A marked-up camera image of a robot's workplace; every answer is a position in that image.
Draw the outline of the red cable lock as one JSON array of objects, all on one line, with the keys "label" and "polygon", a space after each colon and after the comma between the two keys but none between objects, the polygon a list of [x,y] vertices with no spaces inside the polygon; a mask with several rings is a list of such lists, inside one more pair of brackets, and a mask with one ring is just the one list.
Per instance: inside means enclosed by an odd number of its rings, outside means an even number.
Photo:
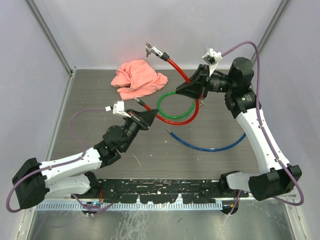
[{"label": "red cable lock", "polygon": [[[185,74],[185,72],[170,58],[170,56],[165,51],[161,50],[159,47],[149,42],[146,42],[145,44],[145,51],[146,51],[146,57],[148,57],[150,54],[154,54],[155,56],[162,59],[163,61],[168,62],[182,76],[182,78],[185,80],[186,83],[190,83],[190,79]],[[193,115],[188,120],[185,120],[182,122],[174,122],[174,121],[165,119],[158,114],[156,115],[156,117],[162,122],[169,125],[184,126],[191,123],[197,117],[199,110],[200,110],[200,101],[195,100],[195,110],[193,112]]]}]

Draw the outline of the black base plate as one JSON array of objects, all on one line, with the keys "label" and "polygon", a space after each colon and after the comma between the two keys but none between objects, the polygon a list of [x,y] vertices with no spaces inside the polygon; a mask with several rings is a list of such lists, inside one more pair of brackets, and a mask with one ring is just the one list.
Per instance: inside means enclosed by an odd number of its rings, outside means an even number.
[{"label": "black base plate", "polygon": [[183,204],[215,203],[218,198],[236,198],[237,190],[223,192],[220,183],[211,179],[99,179],[96,186],[80,199],[98,199],[103,203]]}]

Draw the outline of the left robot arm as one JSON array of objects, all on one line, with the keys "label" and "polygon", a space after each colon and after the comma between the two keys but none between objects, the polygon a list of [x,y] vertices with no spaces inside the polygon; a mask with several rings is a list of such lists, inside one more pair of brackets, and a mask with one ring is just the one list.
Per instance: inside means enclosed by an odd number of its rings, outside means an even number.
[{"label": "left robot arm", "polygon": [[95,198],[100,185],[93,170],[114,164],[125,153],[139,131],[147,131],[158,109],[145,111],[120,108],[120,104],[97,108],[96,112],[111,111],[121,116],[124,124],[112,125],[93,147],[64,158],[39,162],[35,157],[26,160],[12,178],[13,187],[6,199],[9,212],[30,209],[48,197],[86,195]]}]

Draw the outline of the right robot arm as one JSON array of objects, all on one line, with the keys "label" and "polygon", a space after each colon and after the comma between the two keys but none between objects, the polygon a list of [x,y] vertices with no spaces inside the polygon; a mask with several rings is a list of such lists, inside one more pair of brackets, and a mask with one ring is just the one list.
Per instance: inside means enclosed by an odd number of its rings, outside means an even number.
[{"label": "right robot arm", "polygon": [[292,165],[273,138],[257,95],[250,88],[253,63],[245,57],[233,60],[227,75],[210,75],[210,67],[200,64],[189,82],[176,87],[176,94],[195,100],[208,92],[224,93],[227,109],[242,127],[258,162],[259,174],[232,171],[219,179],[219,191],[231,197],[237,190],[251,193],[258,201],[289,193],[302,176],[299,165]]}]

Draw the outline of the pink cloth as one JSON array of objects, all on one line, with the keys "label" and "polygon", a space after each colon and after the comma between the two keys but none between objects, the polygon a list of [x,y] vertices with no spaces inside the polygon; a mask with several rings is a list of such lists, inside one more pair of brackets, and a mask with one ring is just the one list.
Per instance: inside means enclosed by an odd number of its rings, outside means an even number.
[{"label": "pink cloth", "polygon": [[122,64],[110,84],[117,88],[120,98],[125,101],[152,95],[167,83],[167,76],[139,59]]}]

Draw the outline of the green cable lock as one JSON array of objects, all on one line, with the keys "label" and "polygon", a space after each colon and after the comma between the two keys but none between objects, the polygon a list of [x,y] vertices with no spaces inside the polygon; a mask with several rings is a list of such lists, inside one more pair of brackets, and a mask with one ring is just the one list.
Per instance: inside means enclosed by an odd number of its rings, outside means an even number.
[{"label": "green cable lock", "polygon": [[196,107],[196,103],[194,102],[191,107],[183,114],[180,114],[180,115],[168,115],[166,113],[164,113],[161,109],[161,102],[164,98],[170,96],[170,95],[175,95],[176,93],[171,91],[171,92],[167,92],[165,93],[164,95],[162,95],[158,101],[157,101],[157,109],[158,109],[158,112],[165,118],[168,118],[168,119],[174,119],[174,120],[177,120],[177,119],[182,119],[186,116],[188,116],[193,110],[194,108]]}]

